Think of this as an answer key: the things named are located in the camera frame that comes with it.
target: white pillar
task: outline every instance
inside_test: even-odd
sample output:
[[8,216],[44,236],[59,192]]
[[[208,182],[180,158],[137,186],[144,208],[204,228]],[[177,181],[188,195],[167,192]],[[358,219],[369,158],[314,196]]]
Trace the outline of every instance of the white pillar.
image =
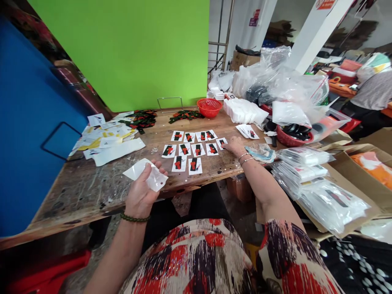
[[347,13],[353,0],[336,0],[330,9],[320,9],[317,0],[307,17],[292,48],[287,65],[299,73],[305,73],[335,27]]

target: sign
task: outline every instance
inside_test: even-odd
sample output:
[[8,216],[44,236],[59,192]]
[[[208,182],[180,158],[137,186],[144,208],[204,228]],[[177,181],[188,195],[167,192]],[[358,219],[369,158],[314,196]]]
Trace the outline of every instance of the sign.
[[317,0],[316,9],[331,9],[336,0]]

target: wooden table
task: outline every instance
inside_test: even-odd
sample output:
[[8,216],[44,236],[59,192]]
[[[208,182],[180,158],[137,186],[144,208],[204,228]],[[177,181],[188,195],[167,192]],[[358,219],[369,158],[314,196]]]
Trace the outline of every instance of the wooden table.
[[[227,151],[218,151],[219,156],[201,157],[203,173],[189,176],[188,172],[171,172],[173,158],[161,158],[163,147],[170,144],[173,131],[208,131],[214,130],[218,138],[229,140],[232,136],[241,136],[226,113],[221,110],[212,119],[180,120],[169,124],[171,114],[157,113],[154,127],[145,129],[141,137],[146,147],[127,156],[96,167],[94,160],[85,160],[81,151],[73,158],[80,160],[64,164],[52,188],[44,199],[40,209],[28,228],[13,237],[0,239],[0,250],[26,243],[35,239],[59,233],[111,216],[122,211],[131,180],[123,172],[142,158],[156,159],[169,171],[169,179],[160,193],[160,198],[168,198],[199,189],[201,186],[243,173],[233,155]],[[244,139],[248,146],[265,143],[262,131],[253,125],[259,140]],[[284,148],[278,142],[276,150]]]

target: red basket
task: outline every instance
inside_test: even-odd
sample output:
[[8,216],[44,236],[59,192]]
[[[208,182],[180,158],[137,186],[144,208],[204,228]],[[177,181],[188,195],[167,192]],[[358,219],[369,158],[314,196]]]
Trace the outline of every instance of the red basket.
[[312,133],[309,133],[310,139],[308,141],[302,141],[302,140],[294,139],[290,135],[287,135],[280,126],[277,126],[276,132],[278,134],[277,135],[278,141],[287,147],[299,147],[304,145],[305,143],[311,143],[313,141]]
[[219,110],[222,109],[222,104],[215,99],[200,99],[197,102],[197,106],[199,106],[200,113],[207,118],[213,118],[218,115]]

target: patterned dress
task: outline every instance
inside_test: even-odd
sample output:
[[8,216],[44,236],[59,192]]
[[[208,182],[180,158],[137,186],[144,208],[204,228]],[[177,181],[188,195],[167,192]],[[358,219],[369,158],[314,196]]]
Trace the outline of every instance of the patterned dress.
[[270,220],[256,260],[224,219],[192,220],[170,231],[140,258],[121,293],[343,293],[307,234]]

